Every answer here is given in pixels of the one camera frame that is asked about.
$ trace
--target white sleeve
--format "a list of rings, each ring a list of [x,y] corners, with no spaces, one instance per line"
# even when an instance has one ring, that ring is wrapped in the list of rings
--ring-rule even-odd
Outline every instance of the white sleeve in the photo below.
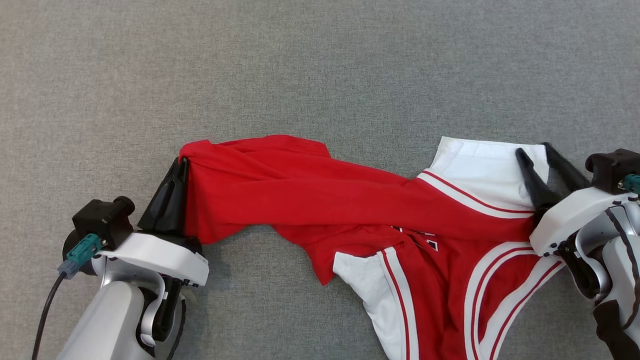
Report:
[[[544,145],[462,140],[442,137],[435,159],[426,170],[478,199],[506,209],[531,209],[515,151],[529,155],[544,182],[549,176]]]

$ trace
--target teal connector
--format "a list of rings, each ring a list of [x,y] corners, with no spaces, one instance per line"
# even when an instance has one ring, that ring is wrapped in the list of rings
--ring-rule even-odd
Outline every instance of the teal connector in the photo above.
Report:
[[[627,175],[624,179],[624,187],[628,192],[640,194],[640,175]]]
[[[82,266],[100,250],[102,250],[100,238],[96,234],[89,234],[67,253],[67,259],[75,262],[78,266]]]

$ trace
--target red and white shirt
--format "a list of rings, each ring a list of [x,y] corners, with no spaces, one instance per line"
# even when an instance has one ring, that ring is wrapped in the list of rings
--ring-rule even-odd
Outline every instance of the red and white shirt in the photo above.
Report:
[[[364,303],[391,360],[494,360],[562,262],[527,242],[531,203],[515,159],[546,179],[544,146],[442,138],[414,179],[331,159],[286,135],[185,145],[186,229],[204,244],[271,224]]]

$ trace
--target red fabric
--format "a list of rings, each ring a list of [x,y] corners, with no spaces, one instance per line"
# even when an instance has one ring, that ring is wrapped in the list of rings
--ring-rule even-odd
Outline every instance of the red fabric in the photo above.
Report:
[[[311,140],[273,135],[185,145],[186,232],[213,243],[250,224],[271,224],[302,246],[322,284],[336,251],[370,256],[407,241],[389,225],[474,241],[526,241],[531,221],[489,217],[424,181],[331,159]]]

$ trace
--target black cable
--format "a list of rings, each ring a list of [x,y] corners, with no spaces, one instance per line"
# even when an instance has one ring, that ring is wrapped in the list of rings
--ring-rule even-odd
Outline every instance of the black cable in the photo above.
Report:
[[[60,287],[62,280],[64,280],[66,276],[67,276],[66,272],[62,272],[60,276],[58,276],[58,279],[53,284],[53,287],[49,292],[47,301],[44,303],[44,309],[42,309],[42,315],[40,315],[40,325],[38,325],[38,332],[36,333],[36,342],[33,345],[33,355],[31,355],[31,360],[38,359],[38,351],[40,350],[40,342],[42,341],[42,332],[44,331],[44,323],[47,321],[47,314],[49,314],[49,308],[51,307],[53,296],[56,294],[56,291]]]
[[[180,318],[180,327],[178,328],[178,334],[175,336],[175,341],[173,342],[173,346],[171,347],[171,351],[169,352],[169,356],[167,356],[166,360],[173,359],[173,354],[175,353],[175,349],[178,348],[178,344],[180,343],[180,337],[182,337],[182,331],[184,330],[184,322],[187,320],[187,300],[182,299],[182,318]]]

